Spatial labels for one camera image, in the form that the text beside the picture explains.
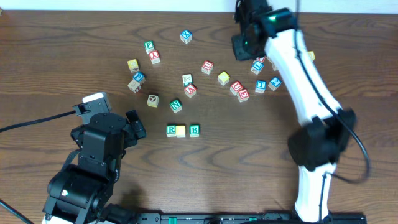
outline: white plastic part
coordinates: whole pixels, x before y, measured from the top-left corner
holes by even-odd
[[[99,92],[99,93],[92,94],[90,96],[86,96],[83,98],[83,103],[88,103],[90,101],[98,100],[100,98],[105,98],[106,105],[108,106],[109,111],[111,111],[112,106],[111,106],[111,103],[109,102],[108,96],[106,95],[105,92]]]
[[[310,172],[304,166],[298,167],[300,174],[298,185],[298,197],[295,203],[295,210],[304,222],[319,221],[319,206],[323,185],[323,176],[332,174],[336,170],[336,164],[325,164]],[[330,189],[331,175],[327,174],[323,185],[322,215],[324,219],[328,214],[328,195]]]
[[[268,38],[265,52],[277,66],[290,93],[290,97],[292,97],[298,122],[301,126],[304,126],[311,123],[312,118],[315,116],[325,119],[330,117],[331,113],[320,103],[318,96],[315,94],[304,73],[300,61],[296,57],[294,32],[293,29],[290,29],[278,33],[274,39],[271,37]],[[337,112],[337,109],[340,109],[341,106],[326,88],[319,76],[318,70],[308,56],[301,31],[297,31],[297,45],[302,52],[303,63],[312,81],[328,105]]]
[[[43,218],[43,221],[42,221],[42,224],[73,224],[73,223],[72,223],[72,222],[69,222],[69,221],[66,221],[66,220],[63,220],[63,219],[61,219],[61,218],[59,218],[59,217],[51,217],[51,220],[50,220],[50,221],[47,221],[47,220],[45,219],[45,217],[44,217],[44,218]],[[105,222],[98,222],[98,224],[114,224],[114,223],[105,221]]]

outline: white wall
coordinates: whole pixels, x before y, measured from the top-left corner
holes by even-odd
[[[7,9],[233,12],[235,0],[0,0]],[[296,0],[269,0],[274,9],[295,9]],[[398,0],[302,0],[302,12],[394,13]]]

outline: wooden table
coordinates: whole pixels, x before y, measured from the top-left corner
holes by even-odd
[[[304,14],[302,27],[329,90],[358,118],[356,132],[373,161],[362,185],[334,179],[329,209],[364,212],[369,223],[398,222],[398,26],[395,15]],[[179,37],[193,32],[185,45]],[[239,32],[232,13],[4,11],[0,17],[0,127],[72,110],[98,91],[109,94],[113,112],[136,109],[147,138],[129,148],[112,203],[164,212],[263,212],[290,210],[298,191],[298,169],[287,138],[299,128],[285,86],[255,94],[260,75],[251,62],[237,62],[231,36]],[[161,63],[152,65],[143,43],[153,40]],[[142,90],[127,88],[127,61],[137,58],[147,75]],[[204,60],[215,63],[210,76]],[[248,88],[239,103],[221,86]],[[182,75],[191,73],[198,94],[188,98]],[[160,96],[158,108],[146,105]],[[183,110],[173,114],[169,102]],[[167,123],[200,123],[200,138],[167,138]],[[0,197],[35,223],[43,217],[47,184],[60,170],[81,119],[70,116],[0,134]],[[363,157],[350,141],[337,173],[357,178]],[[0,208],[0,223],[20,223]]]

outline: table surface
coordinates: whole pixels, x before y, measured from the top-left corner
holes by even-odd
[[[333,179],[329,209],[364,212],[369,223],[398,222],[398,25],[396,15],[304,14],[309,50],[326,85],[358,116],[356,132],[369,150],[368,182]],[[179,37],[193,32],[185,45]],[[127,150],[112,203],[163,212],[263,212],[290,210],[298,168],[287,138],[299,128],[285,86],[256,94],[257,79],[279,75],[266,62],[260,75],[237,62],[232,13],[4,11],[0,17],[0,127],[72,110],[98,91],[113,112],[137,110],[147,137]],[[143,43],[153,40],[161,63],[152,65]],[[138,94],[127,88],[127,61],[138,59],[147,81]],[[204,60],[215,63],[210,76]],[[240,103],[221,86],[222,71],[249,90]],[[188,98],[182,75],[191,73],[198,93]],[[148,94],[160,96],[158,108]],[[179,98],[182,111],[169,102]],[[167,123],[199,123],[199,138],[167,138]],[[0,197],[39,223],[47,184],[76,149],[69,116],[0,135]],[[358,178],[363,156],[349,142],[337,173]],[[19,223],[0,208],[0,223]]]

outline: cable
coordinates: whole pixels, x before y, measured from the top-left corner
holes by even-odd
[[[15,128],[20,128],[20,127],[29,126],[29,125],[32,125],[32,124],[39,124],[39,123],[43,123],[43,122],[46,122],[46,121],[51,121],[53,119],[62,118],[64,116],[68,116],[68,115],[71,115],[71,114],[74,114],[74,113],[75,113],[75,111],[69,111],[69,112],[58,114],[58,115],[51,116],[51,117],[48,117],[48,118],[37,119],[35,121],[28,121],[28,122],[20,123],[20,124],[14,124],[14,125],[11,125],[11,126],[8,126],[8,127],[5,127],[5,128],[1,128],[0,129],[0,133],[8,131],[8,130],[15,129]]]
[[[305,76],[307,77],[308,81],[310,82],[314,92],[317,94],[319,100],[321,101],[321,103],[325,106],[325,108],[333,115],[334,118],[336,118],[336,120],[343,125],[343,127],[349,132],[349,134],[354,138],[354,140],[358,143],[358,146],[361,148],[363,156],[365,158],[365,163],[366,163],[366,171],[363,174],[362,178],[360,179],[356,179],[356,180],[351,180],[351,179],[347,179],[345,177],[342,177],[340,175],[337,174],[331,174],[329,172],[326,172],[323,175],[323,183],[322,183],[322,190],[321,190],[321,199],[320,199],[320,204],[319,204],[319,222],[321,222],[322,220],[322,201],[323,201],[323,189],[325,187],[325,181],[326,181],[326,175],[329,174],[332,177],[336,177],[337,179],[340,179],[344,182],[347,182],[349,184],[360,184],[363,183],[365,181],[367,181],[369,179],[370,173],[371,173],[371,161],[369,158],[369,154],[365,148],[365,146],[363,145],[362,141],[359,139],[359,137],[356,135],[356,133],[338,116],[338,114],[336,114],[336,112],[330,108],[330,106],[326,103],[325,99],[321,96],[321,94],[319,93],[318,89],[316,88],[315,84],[313,83],[310,75],[308,74],[307,69],[305,68],[305,65],[303,63],[303,60],[301,58],[301,51],[299,50],[299,47],[297,45],[297,31],[299,29],[299,18],[300,18],[300,0],[296,1],[296,27],[295,27],[295,32],[294,32],[294,45],[295,45],[295,49],[296,49],[296,53],[297,53],[297,58],[300,61],[301,67],[303,68],[303,71],[305,73]]]
[[[27,224],[33,224],[32,221],[30,221],[28,218],[26,218],[23,214],[19,213],[15,208],[12,208],[10,205],[8,205],[5,201],[1,200],[0,198],[0,205],[2,205],[5,209],[7,209],[9,212],[11,212],[13,215],[18,217],[20,220],[22,220],[24,223]]]

